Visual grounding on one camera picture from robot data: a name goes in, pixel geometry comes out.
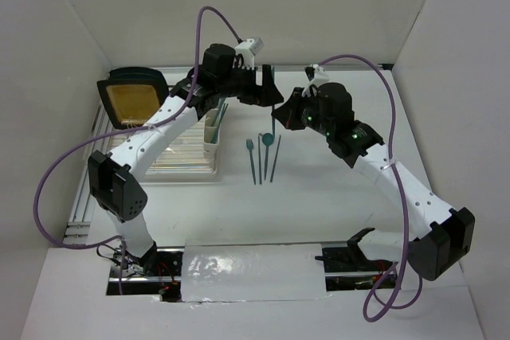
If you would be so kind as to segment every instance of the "white tabletop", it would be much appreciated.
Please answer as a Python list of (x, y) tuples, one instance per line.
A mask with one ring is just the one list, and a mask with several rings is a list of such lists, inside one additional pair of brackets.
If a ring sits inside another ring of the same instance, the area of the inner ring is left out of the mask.
[[(383, 137), (390, 108), (378, 77), (368, 71), (330, 72), (346, 85), (356, 117)], [(398, 124), (395, 153), (428, 184), (418, 149), (395, 91)], [(168, 74), (169, 82), (182, 74)], [(278, 72), (285, 97), (304, 86), (302, 72)], [(144, 186), (144, 211), (158, 245), (185, 243), (281, 243), (346, 240), (360, 229), (399, 231), (401, 212), (369, 182), (348, 168), (313, 131), (282, 134), (273, 184), (254, 186), (246, 138), (270, 131), (267, 109), (235, 100), (220, 138), (220, 174), (201, 185)], [(89, 243), (114, 234), (100, 209), (94, 213)], [(325, 299), (294, 302), (160, 303), (157, 296), (106, 296), (109, 264), (94, 251), (50, 249), (23, 332), (24, 339), (55, 338), (463, 338), (482, 339), (468, 288), (458, 265), (405, 311), (392, 311), (376, 324), (361, 315), (365, 291), (335, 292)], [(409, 272), (399, 301), (412, 298)], [(372, 307), (375, 312), (377, 303)]]

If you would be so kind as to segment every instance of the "white wall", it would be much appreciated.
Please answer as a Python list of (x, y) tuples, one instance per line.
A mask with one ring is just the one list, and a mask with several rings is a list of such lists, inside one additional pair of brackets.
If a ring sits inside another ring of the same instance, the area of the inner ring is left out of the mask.
[[(193, 62), (198, 9), (219, 8), (243, 37), (261, 36), (261, 59), (303, 64), (339, 52), (393, 63), (423, 0), (71, 0), (117, 66)], [(234, 43), (206, 17), (204, 43)]]
[(437, 193), (476, 215), (463, 264), (488, 340), (510, 338), (510, 0), (426, 0), (394, 75)]
[[(18, 339), (47, 243), (32, 219), (45, 168), (85, 138), (95, 81), (108, 68), (64, 0), (0, 0), (0, 337)], [(43, 221), (61, 237), (83, 159), (66, 162), (45, 189)]]

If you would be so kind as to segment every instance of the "white table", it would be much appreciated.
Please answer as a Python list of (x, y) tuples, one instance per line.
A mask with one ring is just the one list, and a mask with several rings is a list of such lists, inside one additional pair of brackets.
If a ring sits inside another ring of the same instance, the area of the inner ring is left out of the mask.
[[(347, 86), (357, 118), (387, 137), (390, 107), (378, 77), (368, 71), (330, 75)], [(398, 108), (395, 154), (427, 184), (393, 78), (390, 72), (385, 76)], [(169, 82), (180, 78), (179, 73), (167, 74)], [(277, 73), (285, 97), (306, 82), (302, 72)], [(158, 245), (346, 240), (367, 226), (401, 229), (400, 209), (331, 154), (313, 131), (287, 132), (277, 126), (283, 138), (275, 181), (254, 186), (245, 139), (270, 131), (269, 113), (229, 102), (218, 180), (145, 186), (149, 204), (144, 213)], [(96, 209), (89, 243), (113, 234), (109, 219)], [(50, 249), (22, 338), (483, 338), (458, 265), (427, 283), (413, 307), (392, 311), (376, 324), (361, 315), (365, 291), (335, 292), (312, 301), (160, 303), (158, 296), (105, 296), (108, 271), (108, 262), (94, 251)], [(415, 288), (416, 275), (410, 271), (399, 301), (411, 299)]]

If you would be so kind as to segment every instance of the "fork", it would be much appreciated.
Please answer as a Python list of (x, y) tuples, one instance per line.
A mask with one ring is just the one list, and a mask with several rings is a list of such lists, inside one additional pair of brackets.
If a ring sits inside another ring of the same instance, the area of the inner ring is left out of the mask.
[(253, 163), (253, 148), (255, 146), (253, 145), (252, 139), (246, 139), (246, 149), (249, 150), (249, 160), (251, 161), (252, 165), (252, 176), (253, 176), (253, 184), (257, 184), (257, 179), (255, 178), (255, 164)]

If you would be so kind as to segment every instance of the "white floor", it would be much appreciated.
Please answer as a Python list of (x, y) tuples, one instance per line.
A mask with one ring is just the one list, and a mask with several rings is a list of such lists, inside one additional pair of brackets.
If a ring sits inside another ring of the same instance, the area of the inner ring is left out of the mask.
[[(352, 94), (357, 118), (386, 138), (390, 107), (378, 77), (368, 71), (330, 74)], [(396, 92), (390, 72), (385, 76)], [(182, 74), (167, 78), (174, 82)], [(285, 97), (306, 83), (303, 72), (277, 73)], [(427, 184), (396, 96), (395, 153)], [(254, 186), (245, 139), (270, 131), (269, 111), (229, 103), (216, 182), (145, 186), (149, 204), (144, 214), (158, 245), (346, 240), (367, 226), (401, 230), (400, 209), (331, 154), (324, 138), (312, 131), (277, 126), (283, 138), (274, 183)], [(97, 208), (89, 243), (112, 234), (111, 222)], [(158, 296), (106, 296), (108, 270), (108, 262), (94, 251), (49, 250), (22, 338), (483, 338), (458, 265), (428, 283), (413, 307), (393, 311), (376, 324), (363, 320), (365, 291), (293, 302), (161, 303)], [(410, 272), (399, 301), (411, 299), (415, 288), (416, 275)], [(372, 313), (378, 308), (374, 303)]]

